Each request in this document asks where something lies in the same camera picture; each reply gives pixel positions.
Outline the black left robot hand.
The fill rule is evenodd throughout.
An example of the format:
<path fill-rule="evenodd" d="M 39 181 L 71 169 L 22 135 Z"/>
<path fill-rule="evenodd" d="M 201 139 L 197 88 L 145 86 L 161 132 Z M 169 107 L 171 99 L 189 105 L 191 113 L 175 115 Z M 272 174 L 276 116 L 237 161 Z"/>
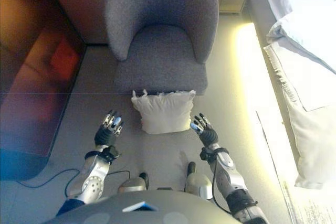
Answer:
<path fill-rule="evenodd" d="M 96 146 L 111 146 L 116 142 L 117 137 L 120 135 L 123 128 L 121 115 L 115 111 L 110 110 L 102 120 L 95 137 Z"/>

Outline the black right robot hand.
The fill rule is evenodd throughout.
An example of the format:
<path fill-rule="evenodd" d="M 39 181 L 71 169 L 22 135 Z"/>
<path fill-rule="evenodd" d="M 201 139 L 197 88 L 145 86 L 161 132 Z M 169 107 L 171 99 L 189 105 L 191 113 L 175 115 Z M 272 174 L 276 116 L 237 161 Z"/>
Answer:
<path fill-rule="evenodd" d="M 204 114 L 195 115 L 193 122 L 190 123 L 190 128 L 198 135 L 204 147 L 218 142 L 218 135 Z"/>

